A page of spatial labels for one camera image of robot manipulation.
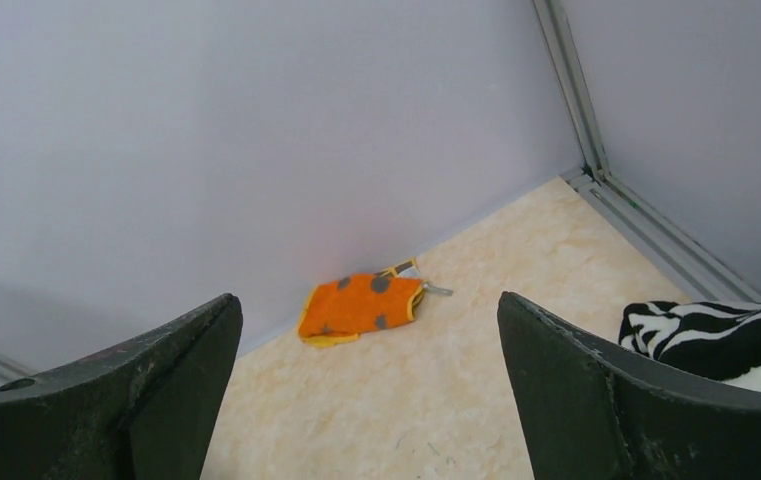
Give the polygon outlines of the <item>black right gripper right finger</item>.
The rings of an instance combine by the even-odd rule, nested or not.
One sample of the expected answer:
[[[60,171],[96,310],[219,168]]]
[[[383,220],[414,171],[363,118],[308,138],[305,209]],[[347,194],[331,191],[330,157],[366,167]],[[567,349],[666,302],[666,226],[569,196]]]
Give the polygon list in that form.
[[[513,293],[497,322],[538,479],[761,479],[761,393],[632,353]]]

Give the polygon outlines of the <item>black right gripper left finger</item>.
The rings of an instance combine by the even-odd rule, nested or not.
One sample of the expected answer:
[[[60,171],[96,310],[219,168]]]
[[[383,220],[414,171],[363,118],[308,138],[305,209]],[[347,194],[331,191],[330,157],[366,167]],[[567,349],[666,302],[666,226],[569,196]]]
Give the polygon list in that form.
[[[0,479],[197,479],[242,334],[221,295],[0,387]]]

